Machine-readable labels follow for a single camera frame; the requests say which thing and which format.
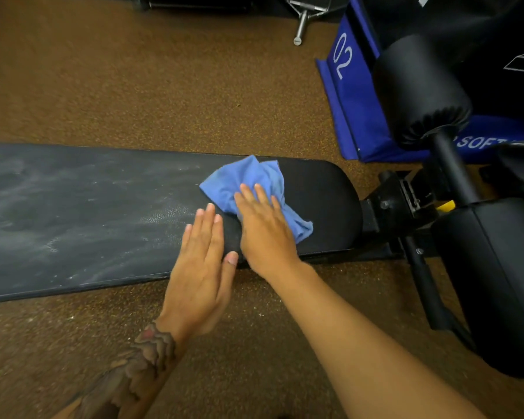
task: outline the tattoo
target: tattoo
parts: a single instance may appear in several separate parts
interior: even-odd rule
[[[109,371],[55,417],[73,419],[114,419],[124,417],[166,379],[175,366],[175,341],[149,324],[131,349],[118,355]]]

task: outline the left hand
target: left hand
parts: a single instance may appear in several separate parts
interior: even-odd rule
[[[238,261],[234,251],[224,254],[223,218],[213,204],[196,212],[187,225],[179,257],[171,272],[157,329],[170,332],[177,348],[211,331],[231,299]]]

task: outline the wheel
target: wheel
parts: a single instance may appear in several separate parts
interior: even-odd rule
[[[134,8],[136,10],[139,10],[140,12],[144,12],[151,8],[150,2],[146,0],[132,0],[132,3],[134,5]]]

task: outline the hand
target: hand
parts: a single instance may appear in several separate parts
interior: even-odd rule
[[[179,257],[171,272],[157,329],[170,332],[177,345],[211,331],[231,299],[238,261],[234,251],[224,254],[223,218],[213,204],[198,209],[194,225],[187,225]]]
[[[254,272],[271,281],[301,262],[278,199],[272,196],[270,203],[259,184],[254,185],[254,190],[258,200],[245,184],[241,184],[242,194],[235,193],[242,214],[241,250]]]

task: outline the right hand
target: right hand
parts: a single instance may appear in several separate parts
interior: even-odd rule
[[[241,250],[250,267],[267,281],[301,263],[293,233],[283,217],[278,199],[268,199],[260,184],[250,188],[241,184],[235,202],[242,214]]]

